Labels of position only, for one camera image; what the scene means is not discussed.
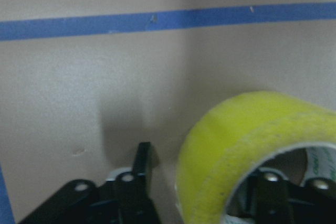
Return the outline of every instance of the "silver screw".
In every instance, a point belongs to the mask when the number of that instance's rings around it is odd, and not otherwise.
[[[313,185],[314,185],[314,187],[322,189],[322,190],[328,190],[329,189],[329,185],[326,182],[324,182],[323,180],[320,180],[320,179],[315,179],[313,181]]]
[[[85,191],[89,186],[85,183],[80,183],[75,187],[75,191]]]
[[[124,176],[122,176],[122,181],[124,182],[130,182],[134,180],[134,177],[132,174],[125,174]]]
[[[279,180],[278,176],[274,173],[265,173],[264,178],[271,182],[277,182]]]

